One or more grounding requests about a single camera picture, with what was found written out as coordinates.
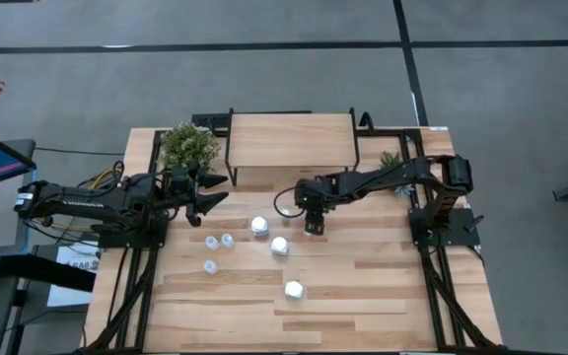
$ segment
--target white object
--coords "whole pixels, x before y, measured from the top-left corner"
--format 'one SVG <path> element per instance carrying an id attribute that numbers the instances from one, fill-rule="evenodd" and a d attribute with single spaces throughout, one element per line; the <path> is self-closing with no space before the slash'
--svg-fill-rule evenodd
<path id="1" fill-rule="evenodd" d="M 205 238 L 205 244 L 211 250 L 216 250 L 218 248 L 218 241 L 212 236 Z"/>
<path id="2" fill-rule="evenodd" d="M 282 212 L 282 214 L 285 214 L 287 216 L 291 215 L 291 211 L 289 211 L 287 208 L 282 208 L 280 212 Z M 290 223 L 291 223 L 290 218 L 282 217 L 282 226 L 288 226 Z"/>
<path id="3" fill-rule="evenodd" d="M 284 294 L 299 300 L 304 295 L 304 286 L 297 281 L 287 282 L 286 287 L 284 287 Z"/>
<path id="4" fill-rule="evenodd" d="M 282 237 L 275 238 L 271 243 L 271 251 L 278 255 L 288 254 L 288 242 Z"/>
<path id="5" fill-rule="evenodd" d="M 212 260 L 205 261 L 205 263 L 203 263 L 203 268 L 205 268 L 207 273 L 212 275 L 218 272 L 218 266 L 216 265 L 216 262 Z"/>
<path id="6" fill-rule="evenodd" d="M 251 231 L 255 237 L 264 237 L 268 235 L 268 224 L 262 217 L 255 217 L 251 221 Z"/>
<path id="7" fill-rule="evenodd" d="M 227 248 L 234 247 L 234 237 L 232 237 L 232 235 L 229 233 L 225 233 L 223 237 L 221 237 L 221 242 L 223 243 L 223 246 Z"/>
<path id="8" fill-rule="evenodd" d="M 96 242 L 85 241 L 85 243 L 95 244 Z M 70 248 L 59 247 L 56 262 L 96 273 L 100 263 L 96 257 L 96 251 L 98 251 L 98 247 L 87 246 L 80 243 L 74 243 Z M 47 306 L 87 305 L 91 302 L 91 297 L 92 293 L 90 292 L 51 285 L 49 287 L 49 296 L 47 297 Z"/>

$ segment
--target black floor stripe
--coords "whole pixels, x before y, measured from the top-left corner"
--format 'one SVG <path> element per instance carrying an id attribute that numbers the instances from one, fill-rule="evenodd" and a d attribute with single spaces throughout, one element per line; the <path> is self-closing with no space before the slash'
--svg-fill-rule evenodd
<path id="1" fill-rule="evenodd" d="M 411 94 L 413 95 L 416 119 L 418 121 L 418 125 L 428 126 L 429 119 L 426 116 L 426 109 L 424 108 L 424 98 L 422 96 L 422 90 L 420 89 L 420 80 L 418 79 L 418 71 L 415 67 L 415 59 L 413 58 L 413 50 L 411 49 L 409 30 L 406 26 L 406 18 L 404 17 L 404 10 L 402 9 L 402 2 L 400 0 L 393 0 L 393 8 L 395 9 L 395 16 L 397 18 L 398 29 L 400 31 L 400 43 L 402 46 L 402 53 L 404 54 L 404 63 L 406 64 L 409 86 L 411 87 Z"/>
<path id="2" fill-rule="evenodd" d="M 280 50 L 280 49 L 379 49 L 400 48 L 397 41 L 353 40 L 311 42 L 263 42 L 263 43 L 211 43 L 211 44 L 152 44 L 115 46 L 41 46 L 0 47 L 0 54 L 48 54 L 48 53 L 137 53 L 182 51 L 231 51 L 231 50 Z"/>
<path id="3" fill-rule="evenodd" d="M 415 40 L 412 48 L 509 48 L 568 46 L 568 39 L 546 40 Z"/>

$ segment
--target floor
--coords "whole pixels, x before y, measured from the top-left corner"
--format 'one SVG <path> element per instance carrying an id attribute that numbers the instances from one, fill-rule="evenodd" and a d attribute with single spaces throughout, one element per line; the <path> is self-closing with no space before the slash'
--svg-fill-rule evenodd
<path id="1" fill-rule="evenodd" d="M 568 183 L 568 42 L 533 42 L 568 40 L 568 1 L 408 0 L 402 7 L 402 39 L 408 29 L 412 42 L 405 51 L 398 30 L 404 24 L 390 0 L 2 4 L 0 48 L 43 49 L 0 50 L 0 81 L 6 83 L 0 139 L 120 152 L 130 127 L 172 126 L 193 113 L 229 107 L 356 107 L 377 124 L 449 126 L 456 151 L 472 162 L 470 203 L 486 216 L 479 232 L 505 343 L 568 353 L 568 203 L 555 203 L 551 195 Z M 486 42 L 493 40 L 532 46 Z M 172 47 L 291 41 L 380 45 Z M 431 41 L 445 44 L 427 47 Z M 473 47 L 457 48 L 457 41 Z M 98 49 L 133 44 L 144 48 Z M 45 49 L 62 46 L 98 50 Z M 412 60 L 406 56 L 410 75 L 405 52 L 413 54 Z M 39 178 L 71 184 L 112 158 L 37 152 L 35 161 Z M 31 325 L 22 353 L 71 351 L 79 338 L 79 319 Z"/>

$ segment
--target green plant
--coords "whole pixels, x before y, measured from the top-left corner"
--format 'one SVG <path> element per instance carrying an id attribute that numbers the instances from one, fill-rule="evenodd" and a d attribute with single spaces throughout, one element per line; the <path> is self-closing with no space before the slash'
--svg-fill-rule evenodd
<path id="1" fill-rule="evenodd" d="M 187 167 L 192 161 L 196 161 L 207 172 L 214 171 L 212 160 L 218 156 L 221 147 L 209 129 L 181 123 L 164 134 L 162 149 L 165 168 L 176 165 Z"/>
<path id="2" fill-rule="evenodd" d="M 399 153 L 392 153 L 383 152 L 381 154 L 381 169 L 391 169 L 396 165 L 400 164 L 400 155 Z"/>

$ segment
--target wooden board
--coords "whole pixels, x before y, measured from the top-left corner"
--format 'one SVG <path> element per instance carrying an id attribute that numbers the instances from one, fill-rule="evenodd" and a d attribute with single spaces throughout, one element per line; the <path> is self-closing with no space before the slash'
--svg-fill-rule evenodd
<path id="1" fill-rule="evenodd" d="M 348 113 L 234 114 L 232 167 L 353 167 Z"/>
<path id="2" fill-rule="evenodd" d="M 154 129 L 133 129 L 126 149 L 126 174 L 145 172 Z M 426 154 L 454 154 L 448 131 L 422 129 Z M 362 138 L 361 171 L 378 167 L 384 150 L 395 152 L 395 138 Z M 225 171 L 224 151 L 214 168 Z M 144 350 L 169 351 L 397 351 L 436 348 L 419 254 L 411 244 L 407 199 L 375 192 L 326 215 L 326 232 L 308 238 L 303 219 L 285 225 L 272 207 L 275 193 L 301 177 L 334 169 L 244 169 L 238 186 L 211 191 L 230 196 L 191 228 L 179 217 L 161 249 Z M 281 205 L 292 205 L 285 194 Z M 291 242 L 289 256 L 273 256 L 269 241 L 255 240 L 249 220 L 263 216 L 276 236 Z M 231 233 L 232 249 L 206 248 L 207 236 Z M 480 261 L 462 247 L 447 248 L 458 299 L 486 336 L 501 342 L 487 280 Z M 86 330 L 93 339 L 107 322 L 107 311 L 122 250 L 102 257 Z M 209 275 L 203 262 L 220 271 Z M 122 272 L 121 303 L 127 267 Z M 303 300 L 288 300 L 284 283 L 306 286 Z M 129 325 L 132 344 L 137 309 Z M 445 331 L 453 343 L 443 307 Z"/>

